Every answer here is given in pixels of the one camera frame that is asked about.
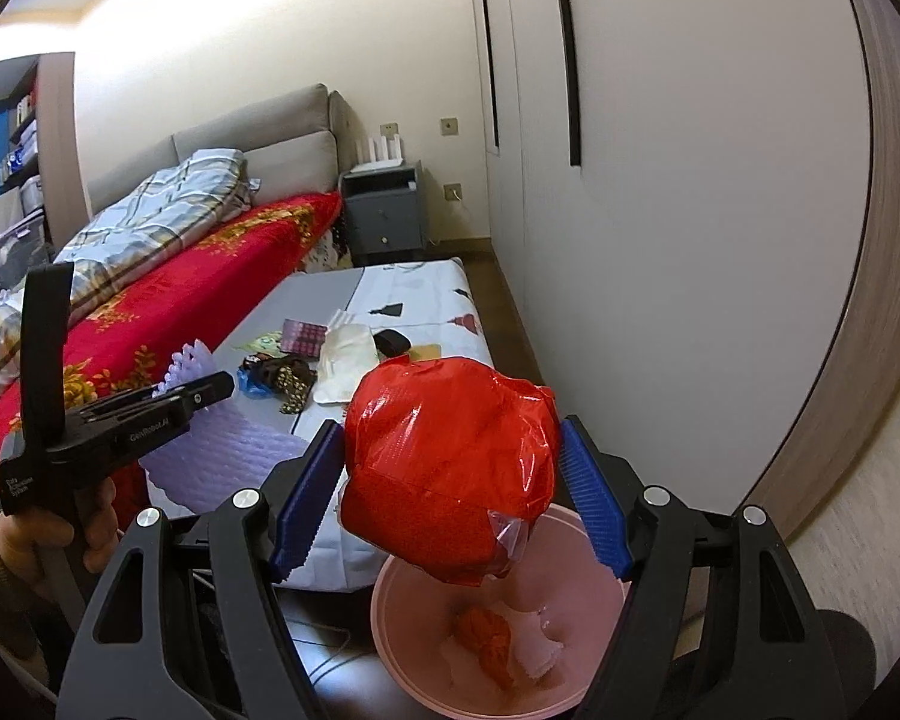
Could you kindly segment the left hand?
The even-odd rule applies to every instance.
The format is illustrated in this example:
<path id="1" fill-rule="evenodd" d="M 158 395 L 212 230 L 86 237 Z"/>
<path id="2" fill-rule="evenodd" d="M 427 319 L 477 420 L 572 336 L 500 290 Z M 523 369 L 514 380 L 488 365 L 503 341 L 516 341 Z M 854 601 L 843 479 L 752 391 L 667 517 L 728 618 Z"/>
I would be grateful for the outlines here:
<path id="1" fill-rule="evenodd" d="M 115 483 L 105 478 L 97 488 L 97 504 L 86 522 L 86 552 L 82 561 L 91 574 L 100 574 L 118 546 L 118 517 L 113 508 Z M 30 590 L 50 600 L 50 580 L 38 559 L 38 548 L 63 550 L 74 539 L 71 523 L 52 512 L 29 509 L 19 515 L 0 514 L 0 559 L 6 569 Z"/>

